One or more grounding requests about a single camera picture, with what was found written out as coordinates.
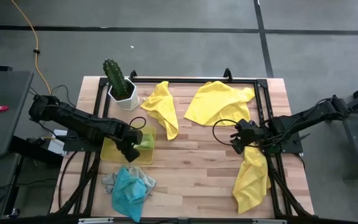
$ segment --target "yellow cloth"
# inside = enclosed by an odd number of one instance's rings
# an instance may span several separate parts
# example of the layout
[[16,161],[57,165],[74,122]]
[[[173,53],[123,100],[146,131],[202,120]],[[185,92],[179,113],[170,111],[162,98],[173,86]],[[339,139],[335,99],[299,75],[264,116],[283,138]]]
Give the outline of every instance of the yellow cloth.
[[168,91],[168,82],[155,86],[154,92],[144,101],[142,108],[167,129],[168,140],[174,139],[179,132],[177,114],[173,107],[173,97]]
[[[186,111],[185,118],[201,125],[212,126],[220,119],[250,120],[247,102],[255,97],[252,88],[237,90],[222,82],[208,82],[200,87]],[[217,126],[234,125],[222,121]]]
[[270,188],[266,157],[258,148],[246,147],[233,196],[238,203],[239,214],[262,203],[266,189]]

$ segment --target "cactus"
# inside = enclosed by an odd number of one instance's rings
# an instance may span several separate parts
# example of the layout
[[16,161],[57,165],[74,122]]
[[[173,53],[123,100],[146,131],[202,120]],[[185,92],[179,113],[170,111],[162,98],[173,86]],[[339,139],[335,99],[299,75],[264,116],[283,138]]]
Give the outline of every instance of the cactus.
[[112,85],[114,96],[122,98],[130,94],[130,90],[128,90],[127,83],[117,62],[106,59],[103,63],[103,70],[109,79],[109,83]]

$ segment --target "blue towel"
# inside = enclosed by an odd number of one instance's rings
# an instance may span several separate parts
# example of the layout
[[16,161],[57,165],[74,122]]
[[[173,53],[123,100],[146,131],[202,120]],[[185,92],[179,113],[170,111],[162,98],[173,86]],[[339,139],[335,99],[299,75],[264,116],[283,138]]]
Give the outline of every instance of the blue towel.
[[138,177],[130,175],[122,166],[118,172],[116,184],[112,190],[112,207],[115,211],[140,222],[143,202],[146,198],[146,186]]

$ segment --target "wooden tabletop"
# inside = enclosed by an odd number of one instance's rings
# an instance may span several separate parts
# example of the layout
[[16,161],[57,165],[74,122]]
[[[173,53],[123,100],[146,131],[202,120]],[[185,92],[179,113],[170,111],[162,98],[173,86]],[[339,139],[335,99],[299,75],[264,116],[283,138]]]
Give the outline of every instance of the wooden tabletop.
[[[88,113],[93,112],[99,78],[84,77],[77,102],[78,109]],[[283,79],[267,80],[274,115],[291,115]],[[154,91],[156,83],[136,83],[136,85],[140,103],[143,103]],[[202,83],[169,84],[168,89],[173,95],[179,124],[179,135],[171,141],[167,140],[166,130],[141,107],[128,112],[120,110],[114,102],[110,104],[109,118],[129,122],[136,116],[144,116],[147,125],[157,128],[154,161],[151,165],[141,166],[146,174],[157,181],[157,186],[144,203],[142,217],[273,218],[269,190],[260,205],[243,214],[237,214],[237,202],[232,196],[232,190],[244,155],[237,155],[232,147],[218,143],[213,138],[211,126],[200,126],[184,118],[192,98],[202,85]],[[238,89],[252,88],[252,85],[248,84],[230,84],[230,86]],[[105,99],[106,92],[107,90],[103,91],[102,99]],[[102,101],[99,116],[103,112],[103,105]],[[255,99],[247,105],[251,119],[258,123]],[[228,141],[233,130],[232,126],[218,127],[216,135],[219,139]],[[65,156],[60,173],[68,157]],[[68,200],[78,185],[83,158],[84,153],[79,152],[68,165],[62,184],[62,204]],[[292,154],[283,154],[282,159],[288,188],[302,206],[313,213],[301,161]],[[104,175],[117,172],[120,166],[114,162],[101,161],[91,212],[93,217],[122,216],[112,209],[111,195],[104,194],[104,185],[101,184]],[[284,211],[282,193],[280,190],[277,191],[280,208]],[[88,187],[84,192],[81,211],[85,207],[87,192]],[[51,212],[56,211],[57,208],[56,188]]]

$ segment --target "yellow tray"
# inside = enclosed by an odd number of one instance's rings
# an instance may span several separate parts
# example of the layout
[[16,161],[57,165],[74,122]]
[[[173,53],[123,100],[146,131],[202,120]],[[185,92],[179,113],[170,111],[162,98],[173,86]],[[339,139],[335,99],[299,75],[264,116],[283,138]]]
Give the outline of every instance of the yellow tray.
[[[155,147],[155,137],[157,132],[155,127],[145,126],[140,130],[143,132],[143,134],[153,135]],[[147,165],[153,163],[154,147],[153,149],[139,150],[140,156],[134,161],[132,161],[132,164]],[[100,153],[100,159],[104,161],[119,162],[121,164],[128,163],[121,151],[117,149],[116,143],[109,138],[104,138],[102,151]]]

